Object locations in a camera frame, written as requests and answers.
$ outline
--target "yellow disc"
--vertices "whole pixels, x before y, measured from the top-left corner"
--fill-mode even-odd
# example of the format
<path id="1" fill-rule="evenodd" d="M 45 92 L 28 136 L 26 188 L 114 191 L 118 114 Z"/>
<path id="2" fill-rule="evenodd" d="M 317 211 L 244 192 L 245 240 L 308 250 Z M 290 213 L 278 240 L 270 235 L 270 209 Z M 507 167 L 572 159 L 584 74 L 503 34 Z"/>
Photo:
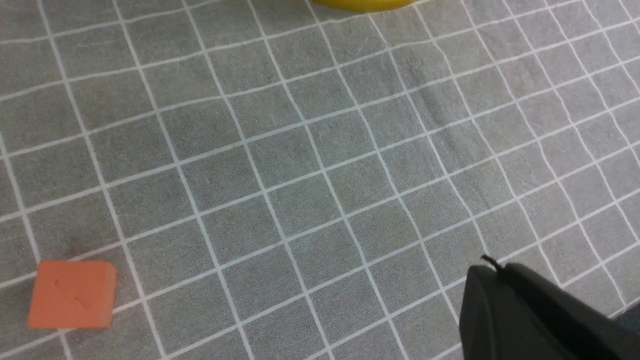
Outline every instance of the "yellow disc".
<path id="1" fill-rule="evenodd" d="M 415 0 L 314 0 L 319 4 L 352 12 L 384 12 L 409 5 Z"/>

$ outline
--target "grid square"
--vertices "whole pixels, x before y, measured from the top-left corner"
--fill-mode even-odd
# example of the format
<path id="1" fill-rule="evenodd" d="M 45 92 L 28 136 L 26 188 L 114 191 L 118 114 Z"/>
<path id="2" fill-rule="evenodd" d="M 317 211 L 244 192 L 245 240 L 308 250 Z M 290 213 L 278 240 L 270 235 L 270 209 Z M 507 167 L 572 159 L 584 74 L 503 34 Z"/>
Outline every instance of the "grid square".
<path id="1" fill-rule="evenodd" d="M 215 50 L 209 56 L 226 94 L 273 84 L 280 79 L 261 41 Z"/>
<path id="2" fill-rule="evenodd" d="M 289 83 L 291 95 L 306 119 L 353 106 L 337 71 L 323 72 Z"/>
<path id="3" fill-rule="evenodd" d="M 0 41 L 46 34 L 35 0 L 11 1 L 0 14 Z"/>
<path id="4" fill-rule="evenodd" d="M 29 239 L 25 233 L 21 218 L 0 223 L 0 234 L 3 235 L 3 251 L 0 254 L 0 282 L 12 280 L 18 276 L 36 270 Z"/>
<path id="5" fill-rule="evenodd" d="M 60 80 L 48 40 L 0 45 L 0 95 Z"/>
<path id="6" fill-rule="evenodd" d="M 459 342 L 458 326 L 443 296 L 433 297 L 394 318 L 409 358 L 438 355 Z"/>
<path id="7" fill-rule="evenodd" d="M 568 44 L 540 51 L 538 57 L 554 85 L 565 83 L 584 75 L 578 59 Z"/>
<path id="8" fill-rule="evenodd" d="M 376 155 L 333 169 L 327 175 L 346 213 L 394 194 Z"/>
<path id="9" fill-rule="evenodd" d="M 419 240 L 411 220 L 397 200 L 357 214 L 349 221 L 368 261 Z"/>
<path id="10" fill-rule="evenodd" d="M 513 256 L 508 261 L 509 263 L 520 263 L 538 273 L 538 275 L 544 277 L 552 283 L 556 283 L 551 269 L 547 265 L 547 261 L 542 256 L 540 248 L 537 246 L 531 247 L 516 256 Z"/>
<path id="11" fill-rule="evenodd" d="M 83 139 L 18 155 L 12 162 L 27 207 L 98 185 Z"/>
<path id="12" fill-rule="evenodd" d="M 149 17 L 127 24 L 131 42 L 143 64 L 200 50 L 186 12 Z"/>
<path id="13" fill-rule="evenodd" d="M 248 138 L 300 121 L 283 86 L 233 96 L 229 103 Z"/>
<path id="14" fill-rule="evenodd" d="M 542 151 L 557 176 L 563 176 L 591 162 L 575 129 L 542 139 Z"/>
<path id="15" fill-rule="evenodd" d="M 433 37 L 471 28 L 461 1 L 432 0 L 416 4 Z"/>
<path id="16" fill-rule="evenodd" d="M 307 288 L 314 288 L 362 265 L 344 222 L 329 225 L 290 242 Z"/>
<path id="17" fill-rule="evenodd" d="M 302 292 L 283 246 L 223 270 L 238 316 L 246 319 Z"/>
<path id="18" fill-rule="evenodd" d="M 0 217 L 18 211 L 13 186 L 4 164 L 0 164 Z"/>
<path id="19" fill-rule="evenodd" d="M 262 182 L 268 188 L 319 169 L 303 127 L 257 140 L 249 148 Z"/>
<path id="20" fill-rule="evenodd" d="M 43 1 L 42 5 L 54 33 L 118 20 L 113 3 L 109 0 L 90 3 L 82 0 L 67 0 L 63 3 Z"/>
<path id="21" fill-rule="evenodd" d="M 603 33 L 573 42 L 573 48 L 588 72 L 598 71 L 618 63 Z"/>
<path id="22" fill-rule="evenodd" d="M 551 86 L 544 70 L 533 55 L 501 64 L 500 69 L 516 98 L 542 91 Z"/>
<path id="23" fill-rule="evenodd" d="M 67 341 L 79 359 L 148 359 L 160 355 L 142 305 L 114 314 L 109 329 L 72 331 Z"/>
<path id="24" fill-rule="evenodd" d="M 158 106 L 219 95 L 204 56 L 144 69 Z"/>
<path id="25" fill-rule="evenodd" d="M 122 17 L 131 19 L 134 17 L 149 15 L 153 13 L 169 12 L 182 8 L 179 0 L 151 0 L 151 1 L 122 1 L 118 2 L 118 9 Z"/>
<path id="26" fill-rule="evenodd" d="M 433 266 L 443 284 L 450 284 L 467 274 L 470 265 L 484 254 L 482 243 L 472 222 L 458 226 L 424 243 Z"/>
<path id="27" fill-rule="evenodd" d="M 578 131 L 596 159 L 627 145 L 611 114 L 608 113 L 579 124 Z"/>
<path id="28" fill-rule="evenodd" d="M 531 50 L 515 20 L 483 26 L 478 29 L 478 33 L 496 60 L 511 58 Z"/>
<path id="29" fill-rule="evenodd" d="M 59 337 L 20 351 L 17 356 L 9 357 L 9 359 L 16 359 L 17 357 L 20 357 L 20 359 L 66 359 L 65 349 L 62 347 Z"/>
<path id="30" fill-rule="evenodd" d="M 223 100 L 181 106 L 163 112 L 162 116 L 178 159 L 240 141 L 231 112 Z"/>
<path id="31" fill-rule="evenodd" d="M 330 343 L 385 316 L 364 271 L 317 290 L 311 300 Z"/>
<path id="32" fill-rule="evenodd" d="M 616 198 L 640 188 L 640 166 L 631 150 L 604 160 L 600 166 Z"/>
<path id="33" fill-rule="evenodd" d="M 246 324 L 244 330 L 253 354 L 259 359 L 303 359 L 324 347 L 305 299 Z"/>
<path id="34" fill-rule="evenodd" d="M 549 10 L 519 17 L 517 21 L 534 49 L 564 41 L 560 27 Z"/>
<path id="35" fill-rule="evenodd" d="M 460 196 L 478 214 L 511 200 L 509 186 L 495 160 L 487 161 L 451 177 Z"/>
<path id="36" fill-rule="evenodd" d="M 329 49 L 318 27 L 272 38 L 269 44 L 285 79 L 333 66 Z"/>
<path id="37" fill-rule="evenodd" d="M 640 56 L 640 34 L 633 24 L 607 30 L 606 34 L 620 60 Z"/>
<path id="38" fill-rule="evenodd" d="M 391 327 L 381 323 L 333 350 L 336 359 L 403 359 Z"/>
<path id="39" fill-rule="evenodd" d="M 280 241 L 273 217 L 261 196 L 205 215 L 202 220 L 221 264 Z"/>
<path id="40" fill-rule="evenodd" d="M 516 202 L 477 219 L 489 253 L 499 259 L 536 241 L 527 218 Z"/>
<path id="41" fill-rule="evenodd" d="M 579 217 L 600 209 L 613 201 L 600 171 L 595 166 L 571 175 L 562 181 Z"/>
<path id="42" fill-rule="evenodd" d="M 491 156 L 471 121 L 453 125 L 432 135 L 433 146 L 447 172 L 454 172 Z"/>
<path id="43" fill-rule="evenodd" d="M 393 56 L 407 88 L 450 75 L 445 58 L 432 43 L 405 45 L 394 49 Z"/>
<path id="44" fill-rule="evenodd" d="M 346 63 L 385 49 L 384 41 L 368 16 L 329 22 L 322 27 L 338 63 Z"/>
<path id="45" fill-rule="evenodd" d="M 640 96 L 622 66 L 593 75 L 607 106 L 616 106 Z"/>
<path id="46" fill-rule="evenodd" d="M 260 190 L 242 147 L 182 167 L 198 209 L 211 209 Z"/>
<path id="47" fill-rule="evenodd" d="M 393 12 L 379 12 L 371 15 L 371 19 L 380 29 L 385 42 L 391 46 L 427 40 L 429 36 L 420 24 L 415 8 L 407 6 Z"/>
<path id="48" fill-rule="evenodd" d="M 443 38 L 438 40 L 438 45 L 449 59 L 454 73 L 473 70 L 492 62 L 475 31 Z"/>
<path id="49" fill-rule="evenodd" d="M 136 283 L 133 280 L 133 275 L 131 275 L 129 262 L 127 261 L 127 257 L 124 254 L 122 246 L 100 252 L 94 256 L 86 258 L 85 260 L 107 261 L 118 269 L 118 275 L 116 277 L 116 284 L 118 286 L 116 286 L 115 307 L 128 304 L 140 297 L 138 295 L 138 290 L 136 289 Z"/>
<path id="50" fill-rule="evenodd" d="M 424 136 L 382 152 L 391 180 L 405 192 L 443 175 L 429 139 Z"/>
<path id="51" fill-rule="evenodd" d="M 525 99 L 520 106 L 537 136 L 571 124 L 560 98 L 553 91 Z"/>
<path id="52" fill-rule="evenodd" d="M 155 117 L 101 131 L 91 141 L 107 182 L 173 162 Z"/>
<path id="53" fill-rule="evenodd" d="M 598 29 L 598 24 L 589 15 L 582 1 L 558 6 L 551 11 L 569 39 Z"/>
<path id="54" fill-rule="evenodd" d="M 7 151 L 26 149 L 80 132 L 63 85 L 0 102 L 0 131 Z"/>
<path id="55" fill-rule="evenodd" d="M 206 48 L 260 37 L 246 1 L 214 1 L 192 10 L 191 15 Z"/>
<path id="56" fill-rule="evenodd" d="M 438 289 L 420 245 L 373 265 L 371 274 L 390 313 Z"/>
<path id="57" fill-rule="evenodd" d="M 87 129 L 153 110 L 135 70 L 75 81 L 71 89 Z"/>
<path id="58" fill-rule="evenodd" d="M 29 316 L 33 280 L 25 280 L 0 289 L 0 348 L 9 350 L 53 333 L 52 329 L 30 329 Z"/>
<path id="59" fill-rule="evenodd" d="M 58 37 L 56 45 L 69 77 L 135 66 L 120 25 Z"/>
<path id="60" fill-rule="evenodd" d="M 267 35 L 301 28 L 315 22 L 309 8 L 301 1 L 255 1 L 253 6 Z"/>
<path id="61" fill-rule="evenodd" d="M 602 268 L 572 282 L 564 290 L 603 315 L 611 315 L 622 307 L 616 288 Z"/>
<path id="62" fill-rule="evenodd" d="M 269 193 L 286 236 L 309 230 L 340 216 L 322 175 L 298 181 Z"/>
<path id="63" fill-rule="evenodd" d="M 453 80 L 412 92 L 411 98 L 428 131 L 469 116 Z"/>
<path id="64" fill-rule="evenodd" d="M 29 214 L 44 259 L 69 259 L 118 241 L 102 192 Z"/>
<path id="65" fill-rule="evenodd" d="M 634 101 L 613 111 L 620 129 L 631 143 L 640 140 L 640 127 L 637 126 L 638 113 L 640 113 L 640 101 Z"/>
<path id="66" fill-rule="evenodd" d="M 637 281 L 640 277 L 640 268 L 629 266 L 629 264 L 638 264 L 638 261 L 640 261 L 640 247 L 634 247 L 607 264 L 607 269 L 620 288 L 626 303 L 640 297 L 640 286 Z"/>
<path id="67" fill-rule="evenodd" d="M 571 121 L 580 121 L 586 117 L 605 110 L 598 90 L 588 79 L 565 85 L 558 89 Z"/>
<path id="68" fill-rule="evenodd" d="M 616 206 L 583 220 L 582 225 L 602 259 L 607 259 L 635 242 L 633 233 Z"/>
<path id="69" fill-rule="evenodd" d="M 463 76 L 459 78 L 458 84 L 474 114 L 511 101 L 507 86 L 495 67 Z"/>
<path id="70" fill-rule="evenodd" d="M 554 179 L 536 143 L 501 156 L 500 162 L 516 195 Z"/>
<path id="71" fill-rule="evenodd" d="M 469 217 L 446 180 L 405 195 L 403 200 L 423 238 Z"/>
<path id="72" fill-rule="evenodd" d="M 618 0 L 584 0 L 584 3 L 602 27 L 629 20 L 625 9 Z"/>
<path id="73" fill-rule="evenodd" d="M 465 0 L 471 20 L 475 25 L 504 19 L 509 16 L 509 9 L 501 0 Z"/>
<path id="74" fill-rule="evenodd" d="M 522 199 L 533 228 L 540 238 L 553 233 L 575 220 L 571 206 L 560 186 L 553 184 Z"/>
<path id="75" fill-rule="evenodd" d="M 402 91 L 388 54 L 376 55 L 342 68 L 347 84 L 358 103 L 391 96 Z"/>
<path id="76" fill-rule="evenodd" d="M 191 349 L 176 357 L 180 360 L 207 359 L 240 359 L 248 360 L 249 355 L 244 349 L 242 338 L 238 330 L 228 332 L 199 347 Z"/>
<path id="77" fill-rule="evenodd" d="M 476 123 L 495 152 L 533 140 L 531 131 L 515 105 L 483 115 L 476 119 Z"/>
<path id="78" fill-rule="evenodd" d="M 168 353 L 235 324 L 218 274 L 169 291 L 148 303 Z"/>
<path id="79" fill-rule="evenodd" d="M 127 237 L 193 214 L 176 170 L 118 185 L 111 198 Z"/>
<path id="80" fill-rule="evenodd" d="M 506 0 L 505 3 L 515 15 L 546 7 L 545 0 Z"/>
<path id="81" fill-rule="evenodd" d="M 374 150 L 367 128 L 357 111 L 315 122 L 309 125 L 309 131 L 326 167 Z"/>
<path id="82" fill-rule="evenodd" d="M 213 268 L 196 220 L 138 239 L 129 249 L 147 294 Z"/>
<path id="83" fill-rule="evenodd" d="M 424 132 L 409 99 L 404 96 L 367 106 L 362 109 L 362 114 L 371 127 L 378 147 L 389 146 Z"/>
<path id="84" fill-rule="evenodd" d="M 542 243 L 542 249 L 560 282 L 565 282 L 598 264 L 587 239 L 575 225 Z"/>

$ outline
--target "orange block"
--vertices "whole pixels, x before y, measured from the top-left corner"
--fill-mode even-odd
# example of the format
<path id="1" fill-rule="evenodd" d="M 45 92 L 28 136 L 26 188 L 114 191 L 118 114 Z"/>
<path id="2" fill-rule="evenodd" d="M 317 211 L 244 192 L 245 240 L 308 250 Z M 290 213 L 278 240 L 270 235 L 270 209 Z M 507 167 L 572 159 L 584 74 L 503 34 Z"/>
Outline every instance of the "orange block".
<path id="1" fill-rule="evenodd" d="M 42 260 L 38 265 L 29 327 L 109 327 L 116 268 L 104 261 Z"/>

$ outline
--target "gray grid mat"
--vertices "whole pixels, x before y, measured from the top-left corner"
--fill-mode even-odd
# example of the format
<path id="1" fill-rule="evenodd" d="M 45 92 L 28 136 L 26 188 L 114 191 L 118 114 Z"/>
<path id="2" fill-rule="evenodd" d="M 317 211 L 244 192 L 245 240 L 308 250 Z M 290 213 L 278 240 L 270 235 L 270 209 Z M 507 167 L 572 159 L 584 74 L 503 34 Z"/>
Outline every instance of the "gray grid mat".
<path id="1" fill-rule="evenodd" d="M 635 0 L 0 9 L 0 358 L 461 358 L 484 252 L 640 299 Z M 26 329 L 40 258 L 112 328 Z"/>

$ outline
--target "black object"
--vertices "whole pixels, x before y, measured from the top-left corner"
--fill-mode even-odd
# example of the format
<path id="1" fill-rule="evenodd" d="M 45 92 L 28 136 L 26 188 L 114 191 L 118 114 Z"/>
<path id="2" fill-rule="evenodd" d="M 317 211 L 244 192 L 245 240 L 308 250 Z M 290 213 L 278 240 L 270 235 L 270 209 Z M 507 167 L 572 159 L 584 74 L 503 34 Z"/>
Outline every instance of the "black object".
<path id="1" fill-rule="evenodd" d="M 474 265 L 460 316 L 466 360 L 640 359 L 640 336 L 518 263 Z"/>

